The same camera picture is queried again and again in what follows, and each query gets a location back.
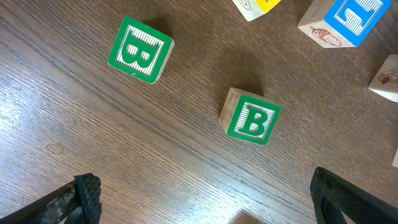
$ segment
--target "white striped panel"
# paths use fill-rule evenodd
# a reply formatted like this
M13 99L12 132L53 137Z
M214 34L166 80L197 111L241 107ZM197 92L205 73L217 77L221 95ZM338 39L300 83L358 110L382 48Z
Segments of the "white striped panel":
M248 106L253 107L253 108L257 109L257 110L261 110L261 111L265 112L265 113L268 115L267 121L264 122L264 123L262 124L265 131L264 131L264 133L262 133L262 134L259 135L259 136L252 136L252 135L245 134L245 133L242 133L242 132L239 131L239 130L241 130L241 129L243 128L243 126L244 126L244 124L246 123L246 120L247 120L247 118L248 118L248 115L249 115ZM238 122L237 122L236 125L235 125L234 133L236 133L236 134L241 134L241 135L244 135L244 136L248 136L248 137L251 137L251 138L264 139L264 137L265 137L266 134L267 134L269 125L270 125L270 123L271 123L271 121L272 121L274 115L275 115L275 111L273 111L273 110L270 110L270 109L267 109L267 108L263 108L263 107L261 107L261 106L258 106L258 105L252 104L252 103L245 102L245 103L243 104L242 112L241 112L241 114L239 115ZM256 114L254 117L255 117L256 119L259 119L259 118L261 117L261 115L260 115L260 114ZM250 125L250 131L253 131L253 132L254 132L254 131L256 131L257 129L258 129L258 125L257 125L257 124L252 123L252 124Z
M353 34L356 36L362 35L363 31L368 27L369 23L372 22L373 18L377 13L380 11L380 9L383 7L383 2L380 0L355 0L355 2L360 5L366 12L370 12L374 10L373 16L370 18L370 20L366 23L363 24L362 19L355 14L351 9L347 9L345 13L345 16L347 20L343 20L339 15L343 8L347 5L348 1L352 0L346 0L340 7L340 9L337 11L335 14L335 19L339 21L341 24L343 24L347 29L349 29Z
M126 37L127 37L127 34L129 33L129 31L132 31L132 35L133 35L135 38L137 38L137 39L139 39L139 40L141 40L141 41L143 41L143 42L145 42L145 43L147 43L147 44L149 44L149 45L151 45L151 46L154 46L154 45L156 45L156 44L159 45L159 49L158 49L158 51L157 51L156 54L155 54L154 60L153 60L152 63L151 63L148 67L146 67L146 68L140 67L140 66L138 65L137 62L134 62L134 63L126 63L126 62L123 60L123 56L122 56L122 51L121 51L121 50L122 50L122 46L124 45L124 42L125 42L125 40L126 40ZM123 65L126 65L126 66L128 66L128 67L131 67L132 69L134 69L134 70L136 70L136 71L138 71L138 72L141 72L141 73L143 73L143 74L145 74L145 75L150 76L151 73L152 73L152 70L153 70L154 67L155 67L156 61L157 61L157 59L159 58L159 54L160 54L160 52L162 51L163 45L164 45L164 42L163 42L163 41L161 41L161 40L159 40L159 39L157 39L157 38L155 38L155 37L153 37L153 36L151 36L151 35L149 35L149 34L143 32L143 31L141 31L141 30L139 30L139 29L137 29L137 28L135 28L135 27L129 25L129 26L127 27L126 33L125 33L125 35L124 35L124 39L123 39L122 44L121 44L121 46L120 46L120 49L119 49L119 52L118 52L118 56L116 57L116 61L119 62L119 63L121 63L121 64L123 64ZM129 46L127 47L127 52L129 52L129 54L131 54L131 55L135 55L135 54L137 54L137 52L138 52L138 48L137 48L136 46L129 45ZM141 56L143 59L147 60L147 59L149 58L150 55L149 55L148 53L146 53L146 52L143 52L143 53L141 53L140 56Z

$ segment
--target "toy block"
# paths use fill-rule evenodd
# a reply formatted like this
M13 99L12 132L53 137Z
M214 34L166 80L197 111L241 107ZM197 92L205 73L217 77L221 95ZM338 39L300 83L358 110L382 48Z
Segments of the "toy block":
M126 16L120 26L108 63L146 83L155 83L170 57L174 40Z
M247 21L252 21L269 12L280 0L233 0Z
M398 102L398 55L390 55L373 78L369 89Z
M396 168L398 168L398 149L396 152L396 156L394 157L394 161L392 161L392 165Z
M230 88L220 123L230 137L265 145L281 111L262 96Z
M314 0L298 28L324 48L357 47L391 0Z

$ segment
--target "dark brown wood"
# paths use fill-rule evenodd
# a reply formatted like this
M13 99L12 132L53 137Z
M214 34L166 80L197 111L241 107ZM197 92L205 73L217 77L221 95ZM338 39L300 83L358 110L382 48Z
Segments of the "dark brown wood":
M297 28L311 3L248 23L231 0L0 1L0 217L87 172L102 223L315 223L317 166L398 206L398 104L367 89L398 3L354 49ZM155 85L107 64L125 15L175 40ZM223 132L232 86L282 105L267 146Z

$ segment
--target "black object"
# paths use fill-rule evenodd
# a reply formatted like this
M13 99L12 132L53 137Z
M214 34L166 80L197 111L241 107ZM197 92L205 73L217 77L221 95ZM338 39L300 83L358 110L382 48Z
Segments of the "black object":
M311 181L311 197L318 224L398 223L398 209L318 167Z
M100 178L93 174L75 180L32 204L0 219L0 224L98 224L102 213Z

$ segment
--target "yellow block face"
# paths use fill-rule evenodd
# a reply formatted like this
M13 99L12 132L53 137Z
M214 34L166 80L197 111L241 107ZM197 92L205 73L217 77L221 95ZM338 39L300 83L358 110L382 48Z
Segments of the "yellow block face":
M280 0L256 0L257 5L264 13L269 12Z

